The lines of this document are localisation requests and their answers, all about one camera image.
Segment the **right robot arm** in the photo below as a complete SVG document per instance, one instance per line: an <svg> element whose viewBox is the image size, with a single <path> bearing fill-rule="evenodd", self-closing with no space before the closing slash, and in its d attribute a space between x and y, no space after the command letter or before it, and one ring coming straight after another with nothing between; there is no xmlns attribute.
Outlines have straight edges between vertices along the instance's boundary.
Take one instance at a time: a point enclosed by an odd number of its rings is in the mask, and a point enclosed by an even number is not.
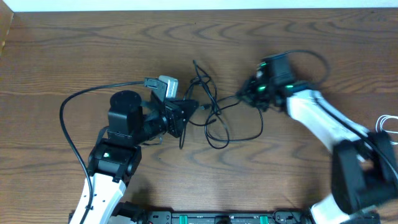
<svg viewBox="0 0 398 224"><path fill-rule="evenodd" d="M236 96L261 111L275 106L331 153L331 193L299 223L380 223L376 207L397 198L397 159L386 131L370 131L334 108L316 84L298 80L288 53L261 60Z"/></svg>

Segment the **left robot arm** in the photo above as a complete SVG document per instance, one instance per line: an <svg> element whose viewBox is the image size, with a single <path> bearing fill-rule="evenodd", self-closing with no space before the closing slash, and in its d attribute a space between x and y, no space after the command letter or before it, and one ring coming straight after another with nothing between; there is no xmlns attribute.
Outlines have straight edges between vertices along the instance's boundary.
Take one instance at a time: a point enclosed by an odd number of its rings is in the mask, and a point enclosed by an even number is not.
<svg viewBox="0 0 398 224"><path fill-rule="evenodd" d="M196 100L159 100L151 96L144 114L138 93L119 91L110 99L109 125L90 152L88 178L71 223L107 223L123 197L141 159L141 146L165 133L179 138L198 108Z"/></svg>

